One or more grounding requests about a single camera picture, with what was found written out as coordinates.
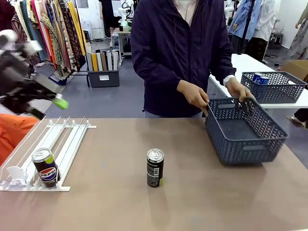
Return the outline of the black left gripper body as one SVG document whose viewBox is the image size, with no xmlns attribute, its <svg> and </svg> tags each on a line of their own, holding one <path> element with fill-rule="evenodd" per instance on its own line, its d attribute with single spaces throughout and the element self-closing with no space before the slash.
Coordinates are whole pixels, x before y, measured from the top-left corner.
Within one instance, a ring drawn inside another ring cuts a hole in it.
<svg viewBox="0 0 308 231">
<path fill-rule="evenodd" d="M 48 100 L 59 85 L 41 74 L 27 77 L 29 67 L 10 51 L 0 56 L 0 103 L 15 114 L 27 113 L 32 100 Z"/>
</svg>

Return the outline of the person's right hand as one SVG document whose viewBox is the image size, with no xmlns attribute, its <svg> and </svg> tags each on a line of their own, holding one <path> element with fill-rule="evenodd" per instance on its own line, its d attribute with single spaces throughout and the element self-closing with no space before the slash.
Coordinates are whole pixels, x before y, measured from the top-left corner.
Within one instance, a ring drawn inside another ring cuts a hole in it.
<svg viewBox="0 0 308 231">
<path fill-rule="evenodd" d="M 201 109 L 207 116 L 209 97 L 202 88 L 185 80 L 180 80 L 177 91 L 184 95 L 189 104 Z"/>
</svg>

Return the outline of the person's left hand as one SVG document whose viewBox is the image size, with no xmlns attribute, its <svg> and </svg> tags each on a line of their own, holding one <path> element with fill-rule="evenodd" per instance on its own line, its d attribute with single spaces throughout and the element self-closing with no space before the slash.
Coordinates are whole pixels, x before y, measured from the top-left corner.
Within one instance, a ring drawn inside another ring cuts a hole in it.
<svg viewBox="0 0 308 231">
<path fill-rule="evenodd" d="M 238 98 L 240 102 L 243 102 L 247 98 L 255 99 L 253 94 L 250 90 L 241 84 L 235 77 L 231 77 L 225 84 L 229 94 L 234 97 Z"/>
</svg>

